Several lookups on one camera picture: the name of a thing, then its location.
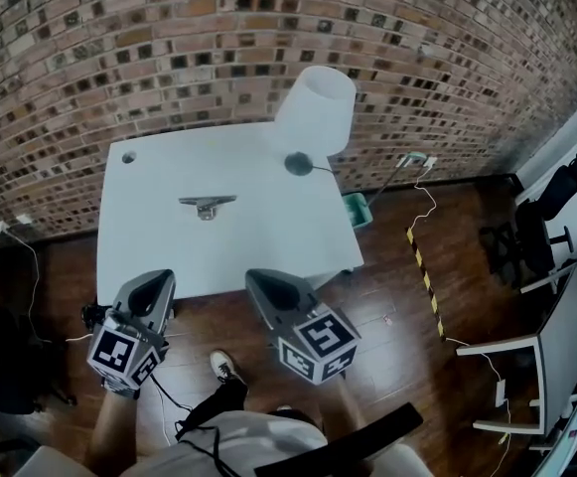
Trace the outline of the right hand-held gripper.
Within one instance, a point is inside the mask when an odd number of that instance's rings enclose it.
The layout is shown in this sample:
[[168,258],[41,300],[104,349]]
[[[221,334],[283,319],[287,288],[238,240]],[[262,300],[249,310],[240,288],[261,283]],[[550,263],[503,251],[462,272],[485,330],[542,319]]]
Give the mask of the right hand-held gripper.
[[319,302],[306,279],[254,268],[245,273],[245,286],[289,371],[322,384],[352,364],[361,336],[345,315]]

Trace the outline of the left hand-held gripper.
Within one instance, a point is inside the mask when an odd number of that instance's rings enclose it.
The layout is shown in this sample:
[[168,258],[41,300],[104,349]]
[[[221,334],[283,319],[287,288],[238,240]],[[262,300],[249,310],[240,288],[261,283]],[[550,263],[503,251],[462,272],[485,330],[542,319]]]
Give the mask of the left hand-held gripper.
[[163,327],[168,320],[175,289],[171,269],[141,273],[120,287],[113,309],[107,309],[102,323],[94,327],[86,359],[107,391],[138,398],[165,360],[169,343],[153,327]]

